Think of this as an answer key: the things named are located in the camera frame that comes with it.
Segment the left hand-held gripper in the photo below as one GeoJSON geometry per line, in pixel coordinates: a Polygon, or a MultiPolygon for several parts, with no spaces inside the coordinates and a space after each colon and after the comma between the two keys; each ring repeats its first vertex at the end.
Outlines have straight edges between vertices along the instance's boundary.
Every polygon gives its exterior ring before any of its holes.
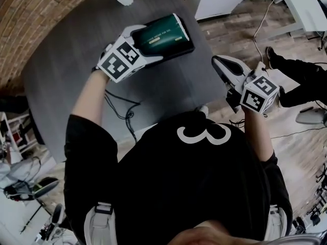
{"type": "Polygon", "coordinates": [[[125,27],[121,36],[99,60],[97,67],[115,83],[119,83],[143,67],[150,68],[164,60],[163,56],[143,57],[125,39],[131,37],[133,32],[146,27],[142,24],[125,27]]]}

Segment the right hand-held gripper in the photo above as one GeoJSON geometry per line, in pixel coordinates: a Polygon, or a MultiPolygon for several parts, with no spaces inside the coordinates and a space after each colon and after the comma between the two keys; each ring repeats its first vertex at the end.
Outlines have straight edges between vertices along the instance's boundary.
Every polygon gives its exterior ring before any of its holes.
{"type": "Polygon", "coordinates": [[[226,55],[215,55],[212,66],[227,82],[226,101],[234,112],[246,107],[256,113],[264,113],[274,102],[279,86],[273,82],[263,62],[251,70],[243,61],[226,55]]]}

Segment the person's left forearm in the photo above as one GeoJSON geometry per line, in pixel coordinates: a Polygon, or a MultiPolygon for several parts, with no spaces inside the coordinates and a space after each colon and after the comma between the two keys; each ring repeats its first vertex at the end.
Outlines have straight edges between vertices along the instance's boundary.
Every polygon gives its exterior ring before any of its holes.
{"type": "Polygon", "coordinates": [[[72,114],[102,124],[103,102],[109,77],[101,70],[93,71],[85,83],[72,114]]]}

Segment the person's right forearm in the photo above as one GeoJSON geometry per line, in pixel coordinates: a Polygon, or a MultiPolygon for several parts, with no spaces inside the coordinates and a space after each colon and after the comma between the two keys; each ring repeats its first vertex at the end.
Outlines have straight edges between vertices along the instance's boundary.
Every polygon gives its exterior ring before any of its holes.
{"type": "Polygon", "coordinates": [[[243,107],[244,133],[261,162],[268,161],[274,153],[269,130],[262,114],[243,107]]]}

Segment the person's grey shoe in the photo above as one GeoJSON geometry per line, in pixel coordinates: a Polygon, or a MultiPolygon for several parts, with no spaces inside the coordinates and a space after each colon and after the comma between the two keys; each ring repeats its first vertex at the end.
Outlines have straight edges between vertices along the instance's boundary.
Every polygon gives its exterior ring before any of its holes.
{"type": "Polygon", "coordinates": [[[208,106],[206,105],[202,105],[202,106],[199,106],[195,109],[196,112],[202,112],[205,117],[208,117],[208,114],[209,114],[209,109],[208,109],[208,106]]]}

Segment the white desk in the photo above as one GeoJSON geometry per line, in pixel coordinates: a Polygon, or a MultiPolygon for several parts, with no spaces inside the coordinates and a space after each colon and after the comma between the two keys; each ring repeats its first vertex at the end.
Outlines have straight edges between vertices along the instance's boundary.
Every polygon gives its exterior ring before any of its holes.
{"type": "MultiPolygon", "coordinates": [[[[193,1],[195,18],[202,20],[210,17],[227,15],[243,0],[188,0],[193,1]]],[[[284,1],[288,6],[295,23],[281,27],[267,35],[259,36],[268,39],[277,35],[303,30],[304,32],[327,31],[327,16],[319,0],[275,0],[277,4],[284,1]]]]}

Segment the grey floor lamp base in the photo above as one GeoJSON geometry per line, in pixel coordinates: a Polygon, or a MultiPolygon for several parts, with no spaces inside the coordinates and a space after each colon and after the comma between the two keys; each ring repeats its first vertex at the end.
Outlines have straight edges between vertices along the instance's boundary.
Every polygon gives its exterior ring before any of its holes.
{"type": "Polygon", "coordinates": [[[305,125],[324,125],[327,127],[327,111],[322,108],[309,107],[301,110],[295,121],[305,125]]]}

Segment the person's black shirt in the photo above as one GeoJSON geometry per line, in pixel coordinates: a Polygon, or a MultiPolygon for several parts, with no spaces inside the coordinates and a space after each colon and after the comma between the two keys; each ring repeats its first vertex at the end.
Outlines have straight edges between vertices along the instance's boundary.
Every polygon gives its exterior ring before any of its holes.
{"type": "Polygon", "coordinates": [[[261,162],[241,130],[201,112],[158,123],[121,160],[106,130],[71,115],[64,150],[66,215],[80,242],[98,202],[113,206],[118,245],[167,245],[207,220],[232,236],[263,240],[272,205],[292,225],[276,156],[261,162]]]}

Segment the white shelf rack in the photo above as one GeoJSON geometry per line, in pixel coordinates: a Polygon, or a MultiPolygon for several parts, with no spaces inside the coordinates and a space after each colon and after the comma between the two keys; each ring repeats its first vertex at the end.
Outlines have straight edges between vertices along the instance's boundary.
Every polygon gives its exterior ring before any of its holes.
{"type": "Polygon", "coordinates": [[[30,114],[8,119],[5,112],[0,112],[0,157],[10,154],[12,163],[23,160],[24,153],[37,144],[35,137],[28,136],[32,129],[30,114]]]}

